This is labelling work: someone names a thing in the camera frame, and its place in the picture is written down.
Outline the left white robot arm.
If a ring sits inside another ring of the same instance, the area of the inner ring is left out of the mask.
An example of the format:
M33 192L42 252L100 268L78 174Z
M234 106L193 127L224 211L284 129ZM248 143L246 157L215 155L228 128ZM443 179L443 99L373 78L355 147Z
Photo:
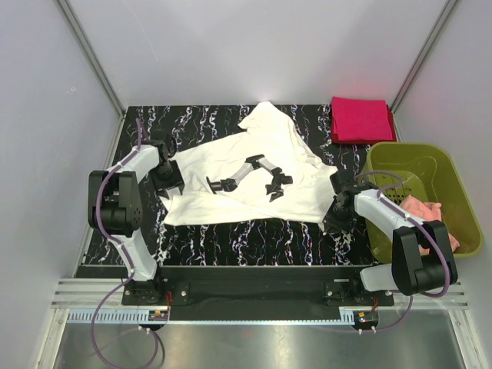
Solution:
M158 132L141 140L115 165L95 170L88 178L88 223L116 248L128 271L128 278L142 282L139 295L149 304L158 304L166 286L158 281L157 262L141 233L143 206L139 184L151 180L157 196L169 199L182 194L185 181L176 160L175 138Z

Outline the white t shirt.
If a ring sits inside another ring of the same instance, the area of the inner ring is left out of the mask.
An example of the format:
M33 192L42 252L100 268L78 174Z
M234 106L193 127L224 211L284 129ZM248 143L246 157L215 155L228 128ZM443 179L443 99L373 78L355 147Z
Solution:
M292 119L270 102L258 104L244 118L241 133L178 152L175 160L184 179L184 190L163 198L172 226L220 224L262 218L321 223L334 197L326 165L301 139ZM232 192L214 194L209 184L230 178L245 168L245 160L263 155L292 177L283 195L272 200L266 187L273 179L259 168L239 181Z

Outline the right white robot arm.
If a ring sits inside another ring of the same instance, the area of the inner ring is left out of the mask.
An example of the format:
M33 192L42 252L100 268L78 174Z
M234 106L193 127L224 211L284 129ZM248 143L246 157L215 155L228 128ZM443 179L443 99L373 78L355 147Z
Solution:
M443 297L457 282L457 268L448 230L442 221L425 221L386 195L388 189L400 187L404 180L389 171L372 171L374 175L395 178L395 184L379 188L370 181L359 181L371 172L353 176L340 170L330 176L334 197L322 221L325 233L348 231L353 218L359 216L375 225L392 242L391 263L365 268L361 278L349 285L349 295L356 304L367 304L377 291L390 282L406 296L422 294Z

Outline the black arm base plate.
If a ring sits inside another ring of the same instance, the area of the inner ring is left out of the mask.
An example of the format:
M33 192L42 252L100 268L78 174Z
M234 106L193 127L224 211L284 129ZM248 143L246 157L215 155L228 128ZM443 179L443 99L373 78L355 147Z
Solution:
M354 266L160 267L171 309L314 311L394 306L386 291L366 291Z

